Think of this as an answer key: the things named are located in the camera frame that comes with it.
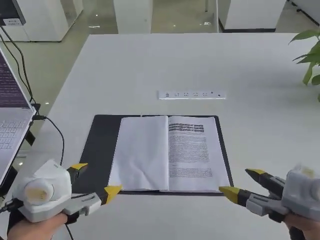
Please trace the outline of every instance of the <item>paper sheet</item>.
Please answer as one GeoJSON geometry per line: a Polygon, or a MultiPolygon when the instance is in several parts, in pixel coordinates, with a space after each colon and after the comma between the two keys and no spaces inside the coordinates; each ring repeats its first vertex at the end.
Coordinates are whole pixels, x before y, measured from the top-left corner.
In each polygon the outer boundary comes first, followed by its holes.
{"type": "Polygon", "coordinates": [[[168,190],[168,117],[121,121],[109,185],[123,190],[168,190]]]}
{"type": "Polygon", "coordinates": [[[213,117],[168,119],[169,191],[219,192],[229,178],[213,117]]]}

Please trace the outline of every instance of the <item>black binder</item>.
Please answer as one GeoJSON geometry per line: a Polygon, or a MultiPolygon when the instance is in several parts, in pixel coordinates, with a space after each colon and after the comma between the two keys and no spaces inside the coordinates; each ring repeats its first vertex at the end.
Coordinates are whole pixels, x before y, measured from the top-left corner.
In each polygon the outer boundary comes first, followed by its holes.
{"type": "MultiPolygon", "coordinates": [[[[87,137],[80,163],[88,163],[86,171],[72,186],[73,193],[99,192],[108,185],[112,162],[117,144],[118,133],[122,118],[140,117],[140,115],[96,115],[94,116],[89,135],[87,137]]],[[[230,186],[234,186],[227,151],[222,136],[218,116],[187,116],[211,118],[214,117],[224,164],[228,174],[230,186]]],[[[222,196],[222,193],[213,192],[161,192],[149,191],[121,191],[127,195],[183,195],[183,196],[222,196]]]]}

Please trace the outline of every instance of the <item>human hand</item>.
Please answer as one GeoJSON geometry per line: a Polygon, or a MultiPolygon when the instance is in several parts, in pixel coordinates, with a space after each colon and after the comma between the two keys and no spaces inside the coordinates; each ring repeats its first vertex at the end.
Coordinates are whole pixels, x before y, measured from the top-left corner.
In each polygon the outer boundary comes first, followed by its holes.
{"type": "Polygon", "coordinates": [[[10,229],[7,240],[50,240],[67,220],[67,215],[63,213],[36,223],[22,220],[10,229]]]}
{"type": "Polygon", "coordinates": [[[286,216],[284,222],[289,229],[300,229],[306,240],[320,240],[320,222],[293,214],[286,216]]]}

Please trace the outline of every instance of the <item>power strip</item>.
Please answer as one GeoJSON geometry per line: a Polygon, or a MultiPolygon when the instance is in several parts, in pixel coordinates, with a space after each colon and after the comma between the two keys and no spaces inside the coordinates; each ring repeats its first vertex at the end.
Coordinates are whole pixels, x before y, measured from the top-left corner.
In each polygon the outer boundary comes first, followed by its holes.
{"type": "Polygon", "coordinates": [[[177,99],[196,99],[196,100],[209,100],[209,99],[226,99],[226,93],[221,91],[158,91],[159,100],[177,100],[177,99]]]}

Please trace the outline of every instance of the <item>gray floor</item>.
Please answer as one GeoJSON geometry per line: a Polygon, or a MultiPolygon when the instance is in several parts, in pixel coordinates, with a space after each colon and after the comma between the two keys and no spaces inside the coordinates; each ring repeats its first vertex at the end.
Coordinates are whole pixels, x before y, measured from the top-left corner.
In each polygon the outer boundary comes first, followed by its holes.
{"type": "MultiPolygon", "coordinates": [[[[152,33],[215,33],[213,12],[205,12],[204,0],[153,0],[152,33]]],[[[113,0],[83,0],[84,11],[62,42],[19,42],[35,99],[46,115],[55,102],[89,34],[117,34],[113,0]]],[[[278,33],[317,29],[301,12],[287,3],[278,21],[278,33]]],[[[10,57],[14,70],[17,68],[10,57]]],[[[37,135],[41,122],[31,130],[37,135]]],[[[22,150],[29,146],[24,144],[22,150]]],[[[23,158],[14,163],[20,167],[23,158]]]]}

